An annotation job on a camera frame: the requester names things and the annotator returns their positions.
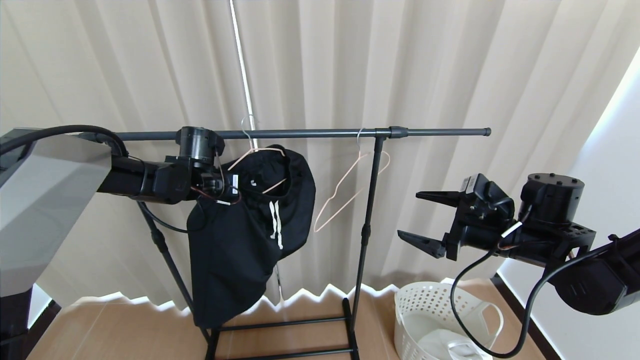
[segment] curtain fold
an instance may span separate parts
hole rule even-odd
[[[257,129],[491,127],[485,137],[387,140],[365,283],[382,288],[455,276],[481,253],[434,260],[396,229],[441,238],[454,210],[415,198],[482,172],[515,199],[531,172],[569,169],[640,45],[640,2],[234,1]],[[240,129],[248,114],[227,1],[0,4],[0,132],[95,124],[114,131]],[[224,160],[248,149],[229,141]],[[260,140],[302,153],[316,214],[355,161],[355,139]],[[172,142],[128,143],[161,161]],[[363,152],[373,140],[363,138]],[[355,284],[371,174],[366,157],[320,223],[279,264],[283,295]],[[192,202],[150,205],[184,227]],[[163,230],[191,287],[187,238]],[[493,275],[499,259],[469,276]],[[121,291],[184,306],[135,203],[97,194],[38,284],[61,305]],[[279,300],[270,282],[266,295]]]

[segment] cylindrical motor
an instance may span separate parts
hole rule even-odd
[[[578,208],[584,183],[574,177],[556,174],[531,174],[522,187],[520,212],[529,206],[528,220],[548,224],[570,224]]]
[[[194,159],[194,167],[213,164],[213,148],[210,139],[215,133],[204,127],[184,126],[177,133],[176,143],[180,145],[180,157]]]

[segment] wooden floor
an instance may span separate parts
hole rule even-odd
[[[505,326],[493,349],[511,350],[520,332],[520,322],[493,284],[488,280],[467,281],[462,288],[502,309]],[[321,299],[302,295],[277,309],[263,301],[251,313],[231,320],[229,325],[340,316],[341,300],[338,293],[329,289]],[[398,360],[393,341],[394,291],[374,293],[364,288],[360,300],[356,324],[360,358]],[[497,319],[489,316],[489,327],[496,323]],[[344,322],[232,331],[221,335],[216,359],[346,346]],[[160,310],[148,302],[135,304],[126,298],[107,302],[85,298],[58,314],[28,359],[203,359],[205,352],[205,341],[188,311],[181,313],[174,307]],[[348,360],[350,356],[337,354],[308,359]],[[528,338],[516,359],[544,357]]]

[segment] black baseboard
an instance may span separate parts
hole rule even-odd
[[[42,314],[38,316],[38,319],[31,326],[29,331],[27,332],[27,337],[24,340],[24,354],[25,357],[29,356],[33,348],[36,346],[38,341],[44,332],[49,328],[49,325],[53,322],[53,319],[56,318],[56,315],[60,312],[60,305],[58,305],[55,301],[51,300],[49,305],[42,311]]]
[[[522,307],[522,304],[520,303],[520,301],[518,301],[518,299],[513,294],[513,292],[511,292],[511,289],[509,289],[507,284],[504,283],[504,280],[502,280],[500,275],[495,274],[491,278],[491,282],[498,289],[498,291],[500,292],[504,300],[507,302],[511,310],[513,310],[513,312],[516,314],[516,316],[519,319],[522,319],[524,315],[524,307]],[[542,352],[542,355],[545,357],[545,359],[561,360],[556,350],[551,346],[547,338],[542,334],[542,332],[540,331],[540,328],[538,328],[538,325],[536,324],[535,321],[533,321],[533,319],[529,323],[529,336],[531,336],[531,339],[533,340],[533,342],[536,343],[536,345],[540,349],[540,352]]]

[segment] laundry basket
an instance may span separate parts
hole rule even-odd
[[[396,330],[394,342],[402,360],[438,360],[418,346],[420,338],[437,329],[447,329],[465,335],[451,312],[449,293],[451,285],[439,282],[415,282],[404,286],[396,293]],[[456,288],[455,299],[458,316],[478,342],[490,348],[502,330],[504,319],[500,309],[484,302],[464,290]],[[490,333],[483,311],[493,307],[498,312],[500,325]],[[409,323],[409,318],[422,319]]]

